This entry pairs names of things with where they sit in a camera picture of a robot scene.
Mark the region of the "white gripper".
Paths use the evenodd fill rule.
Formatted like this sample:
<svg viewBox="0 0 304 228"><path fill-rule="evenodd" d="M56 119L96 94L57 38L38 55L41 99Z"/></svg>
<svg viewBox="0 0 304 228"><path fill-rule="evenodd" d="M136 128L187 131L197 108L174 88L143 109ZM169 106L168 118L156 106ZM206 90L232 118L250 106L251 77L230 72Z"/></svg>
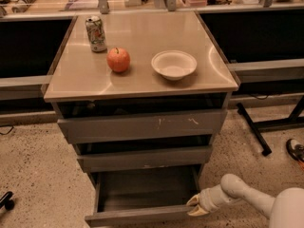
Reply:
<svg viewBox="0 0 304 228"><path fill-rule="evenodd" d="M187 206L195 206L188 215L191 217L199 217L207 215L208 212L215 212L220 207L238 202L237 198L233 198L226 194L222 187L218 184L211 188L206 188L194 195L186 202Z"/></svg>

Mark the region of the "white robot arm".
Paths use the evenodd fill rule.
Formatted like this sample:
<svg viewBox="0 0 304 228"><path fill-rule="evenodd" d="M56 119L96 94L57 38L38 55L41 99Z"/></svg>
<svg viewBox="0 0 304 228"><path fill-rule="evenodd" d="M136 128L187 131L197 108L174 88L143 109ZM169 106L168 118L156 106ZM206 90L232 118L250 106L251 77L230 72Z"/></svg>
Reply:
<svg viewBox="0 0 304 228"><path fill-rule="evenodd" d="M272 197L234 174L225 174L218 185L201 190L186 205L193 206L188 215L198 217L240 200L249 203L268 219L269 228L304 228L303 188L288 188Z"/></svg>

